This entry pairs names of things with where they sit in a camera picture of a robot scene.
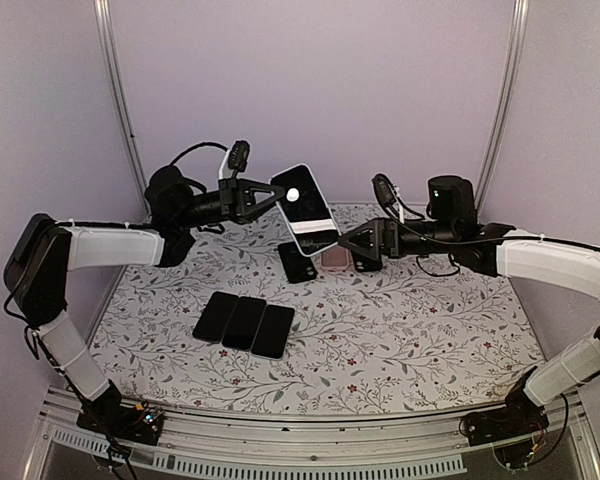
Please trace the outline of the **black phone case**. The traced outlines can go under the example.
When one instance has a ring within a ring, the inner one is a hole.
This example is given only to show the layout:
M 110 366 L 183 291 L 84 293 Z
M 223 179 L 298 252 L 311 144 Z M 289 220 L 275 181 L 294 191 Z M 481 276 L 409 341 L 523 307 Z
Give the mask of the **black phone case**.
M 359 273 L 377 272 L 383 268 L 381 260 L 373 260 L 365 256 L 353 255 L 354 268 Z
M 294 242 L 279 244 L 277 251 L 289 283 L 299 284 L 317 278 L 312 260 L 302 255 Z

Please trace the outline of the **pink phone case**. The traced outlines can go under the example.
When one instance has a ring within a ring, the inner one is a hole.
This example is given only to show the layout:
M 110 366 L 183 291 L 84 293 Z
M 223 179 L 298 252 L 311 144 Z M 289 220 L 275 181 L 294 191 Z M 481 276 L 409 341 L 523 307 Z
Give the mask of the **pink phone case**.
M 346 249 L 333 247 L 321 253 L 320 263 L 327 271 L 346 271 L 350 265 L 350 256 Z

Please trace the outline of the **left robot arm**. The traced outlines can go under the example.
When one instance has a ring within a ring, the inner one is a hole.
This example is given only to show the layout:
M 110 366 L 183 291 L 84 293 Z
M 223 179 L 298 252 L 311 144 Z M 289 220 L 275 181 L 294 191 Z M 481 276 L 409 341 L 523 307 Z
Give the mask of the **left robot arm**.
M 56 368 L 92 402 L 91 419 L 108 434 L 128 426 L 117 389 L 88 351 L 68 314 L 69 272 L 92 267 L 180 265 L 195 240 L 194 228 L 222 222 L 248 224 L 271 210 L 285 195 L 283 188 L 228 177 L 215 191 L 183 176 L 168 165 L 150 179 L 145 197 L 151 210 L 146 224 L 58 221 L 44 213 L 25 227 L 4 269 L 8 296 L 5 313 L 35 332 Z

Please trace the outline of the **dark purple phone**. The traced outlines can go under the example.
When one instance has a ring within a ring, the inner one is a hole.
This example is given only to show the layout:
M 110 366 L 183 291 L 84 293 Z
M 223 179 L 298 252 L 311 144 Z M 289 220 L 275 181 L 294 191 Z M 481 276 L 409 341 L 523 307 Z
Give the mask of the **dark purple phone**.
M 340 229 L 306 164 L 275 174 L 270 184 L 284 189 L 278 208 L 301 255 L 312 257 L 337 244 Z

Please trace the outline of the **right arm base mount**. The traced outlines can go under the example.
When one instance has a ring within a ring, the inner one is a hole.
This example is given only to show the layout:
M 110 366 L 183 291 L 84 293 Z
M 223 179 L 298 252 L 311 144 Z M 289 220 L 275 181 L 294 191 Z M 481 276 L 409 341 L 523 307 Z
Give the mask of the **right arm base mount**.
M 470 446 L 478 446 L 540 432 L 548 427 L 549 420 L 543 408 L 520 410 L 502 406 L 466 414 L 460 419 L 458 430 Z

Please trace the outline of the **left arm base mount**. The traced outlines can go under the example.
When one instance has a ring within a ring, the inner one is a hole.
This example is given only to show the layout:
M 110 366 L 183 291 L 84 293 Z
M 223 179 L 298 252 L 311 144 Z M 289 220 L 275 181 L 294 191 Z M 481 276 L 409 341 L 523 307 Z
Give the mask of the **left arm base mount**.
M 91 402 L 82 409 L 76 425 L 115 439 L 156 446 L 164 426 L 164 411 L 147 402 L 133 406 Z

